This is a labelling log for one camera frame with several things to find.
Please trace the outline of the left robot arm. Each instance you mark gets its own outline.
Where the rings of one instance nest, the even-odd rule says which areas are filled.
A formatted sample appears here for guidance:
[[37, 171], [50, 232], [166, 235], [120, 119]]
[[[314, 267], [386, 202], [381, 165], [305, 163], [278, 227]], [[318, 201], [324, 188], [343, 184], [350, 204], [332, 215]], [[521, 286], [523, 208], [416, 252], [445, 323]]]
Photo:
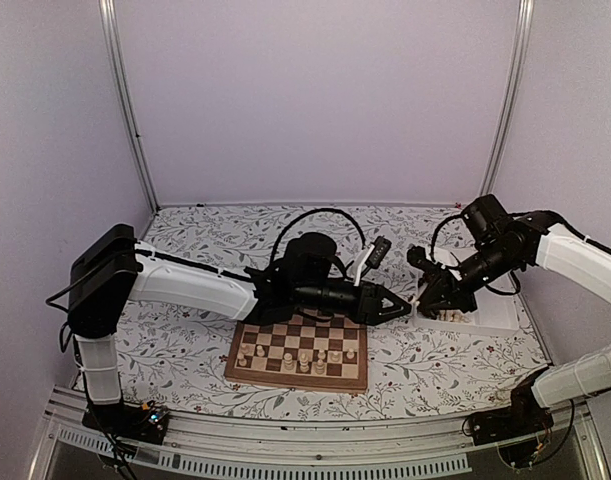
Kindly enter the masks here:
[[137, 240], [131, 226], [117, 224], [74, 262], [68, 286], [45, 302], [59, 308], [59, 299], [66, 298], [61, 309], [77, 346], [88, 401], [101, 424], [123, 434], [134, 415], [122, 403], [114, 335], [127, 302], [175, 304], [258, 326], [287, 321], [298, 309], [377, 326], [411, 311], [398, 295], [361, 277], [366, 262], [381, 261], [387, 250], [386, 239], [378, 238], [347, 274], [334, 240], [306, 232], [266, 268], [236, 273], [160, 251]]

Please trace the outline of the light bishop piece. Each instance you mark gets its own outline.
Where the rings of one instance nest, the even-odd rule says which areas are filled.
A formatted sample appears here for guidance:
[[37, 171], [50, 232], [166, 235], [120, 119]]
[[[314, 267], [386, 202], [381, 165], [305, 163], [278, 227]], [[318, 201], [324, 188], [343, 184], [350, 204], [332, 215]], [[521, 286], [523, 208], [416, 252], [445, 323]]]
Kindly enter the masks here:
[[322, 359], [318, 359], [314, 364], [314, 372], [316, 375], [324, 375], [325, 374], [325, 362]]

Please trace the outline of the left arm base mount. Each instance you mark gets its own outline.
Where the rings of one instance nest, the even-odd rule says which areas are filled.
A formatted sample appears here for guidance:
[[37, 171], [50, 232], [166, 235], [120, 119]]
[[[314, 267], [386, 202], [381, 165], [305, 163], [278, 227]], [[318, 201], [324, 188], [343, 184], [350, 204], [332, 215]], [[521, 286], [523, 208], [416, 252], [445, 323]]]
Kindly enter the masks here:
[[82, 424], [111, 437], [162, 445], [170, 410], [153, 400], [140, 405], [124, 401], [112, 405], [88, 403]]

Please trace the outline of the light king piece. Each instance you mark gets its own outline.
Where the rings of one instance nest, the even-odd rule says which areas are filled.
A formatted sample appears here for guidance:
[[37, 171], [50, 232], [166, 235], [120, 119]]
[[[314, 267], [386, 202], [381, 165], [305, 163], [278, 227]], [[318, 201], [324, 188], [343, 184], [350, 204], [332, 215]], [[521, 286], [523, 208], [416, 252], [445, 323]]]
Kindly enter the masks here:
[[301, 373], [308, 373], [310, 371], [310, 359], [307, 353], [300, 354], [298, 368]]

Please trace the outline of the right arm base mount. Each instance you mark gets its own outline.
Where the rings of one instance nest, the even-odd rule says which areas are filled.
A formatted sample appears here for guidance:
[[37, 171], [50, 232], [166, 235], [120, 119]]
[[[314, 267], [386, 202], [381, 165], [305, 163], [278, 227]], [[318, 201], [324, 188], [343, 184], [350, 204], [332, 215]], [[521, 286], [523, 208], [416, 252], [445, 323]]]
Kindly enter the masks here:
[[548, 409], [519, 403], [466, 417], [461, 431], [475, 446], [495, 444], [501, 461], [514, 470], [531, 468], [550, 444], [554, 421]]

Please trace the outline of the white plastic tray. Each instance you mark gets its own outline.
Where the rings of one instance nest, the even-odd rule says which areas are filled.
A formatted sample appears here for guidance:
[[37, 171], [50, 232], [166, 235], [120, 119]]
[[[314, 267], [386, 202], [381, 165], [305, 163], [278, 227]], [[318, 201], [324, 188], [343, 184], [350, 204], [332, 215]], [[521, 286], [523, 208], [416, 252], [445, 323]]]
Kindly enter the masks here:
[[[473, 247], [445, 249], [436, 246], [434, 249], [435, 259], [451, 266], [456, 266], [474, 253], [476, 253], [476, 250]], [[411, 300], [417, 300], [418, 282], [423, 275], [424, 273], [421, 273], [420, 270], [417, 271], [417, 284], [414, 290], [412, 290]], [[509, 274], [505, 274], [491, 282], [491, 287], [505, 293], [516, 291], [515, 285]], [[448, 323], [441, 322], [438, 318], [425, 318], [417, 311], [417, 307], [413, 305], [411, 323], [416, 328], [490, 337], [510, 337], [518, 332], [519, 320], [515, 297], [513, 295], [497, 295], [485, 287], [476, 291], [474, 294], [478, 309], [474, 312], [464, 313], [472, 315], [475, 318], [474, 324]]]

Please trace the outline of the light queen piece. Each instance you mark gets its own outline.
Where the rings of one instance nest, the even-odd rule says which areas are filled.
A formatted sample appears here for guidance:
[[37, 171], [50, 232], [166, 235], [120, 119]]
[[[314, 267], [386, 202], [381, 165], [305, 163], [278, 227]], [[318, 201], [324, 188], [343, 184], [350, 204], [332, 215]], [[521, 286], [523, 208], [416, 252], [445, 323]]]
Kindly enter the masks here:
[[293, 356], [290, 353], [285, 353], [283, 356], [283, 368], [286, 371], [291, 371], [294, 368]]

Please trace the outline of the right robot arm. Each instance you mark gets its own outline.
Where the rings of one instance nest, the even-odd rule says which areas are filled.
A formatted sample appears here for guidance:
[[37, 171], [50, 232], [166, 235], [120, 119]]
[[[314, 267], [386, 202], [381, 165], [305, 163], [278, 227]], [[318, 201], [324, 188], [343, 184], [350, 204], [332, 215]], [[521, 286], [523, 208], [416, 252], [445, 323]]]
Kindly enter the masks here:
[[[437, 257], [436, 245], [412, 247], [408, 263], [421, 271], [418, 313], [435, 319], [442, 310], [477, 309], [476, 292], [502, 276], [529, 268], [567, 281], [570, 291], [611, 308], [611, 248], [581, 233], [552, 210], [509, 212], [493, 194], [480, 196], [455, 214], [474, 242], [474, 252], [453, 264]], [[517, 384], [502, 415], [502, 427], [522, 436], [537, 424], [541, 409], [611, 391], [611, 342], [575, 360], [546, 367]]]

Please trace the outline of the wooden chess board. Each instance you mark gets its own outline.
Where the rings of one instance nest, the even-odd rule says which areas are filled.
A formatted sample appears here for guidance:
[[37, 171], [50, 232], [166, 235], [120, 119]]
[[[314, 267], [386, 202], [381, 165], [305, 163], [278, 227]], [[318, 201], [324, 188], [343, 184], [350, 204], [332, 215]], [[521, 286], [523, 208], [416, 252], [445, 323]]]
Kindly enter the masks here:
[[[240, 351], [249, 345], [247, 355]], [[264, 356], [256, 355], [256, 346], [262, 345]], [[348, 360], [347, 351], [355, 350], [355, 358]], [[316, 375], [313, 364], [319, 359], [318, 351], [326, 351], [325, 374]], [[331, 363], [330, 351], [341, 351], [342, 362]], [[283, 368], [283, 356], [293, 356], [294, 368]], [[299, 356], [307, 353], [310, 371], [299, 371]], [[246, 367], [238, 365], [245, 356]], [[231, 342], [224, 377], [234, 383], [293, 388], [302, 391], [361, 394], [368, 387], [367, 330], [342, 316], [319, 322], [312, 317], [296, 314], [287, 322], [269, 326], [256, 326], [239, 322]]]

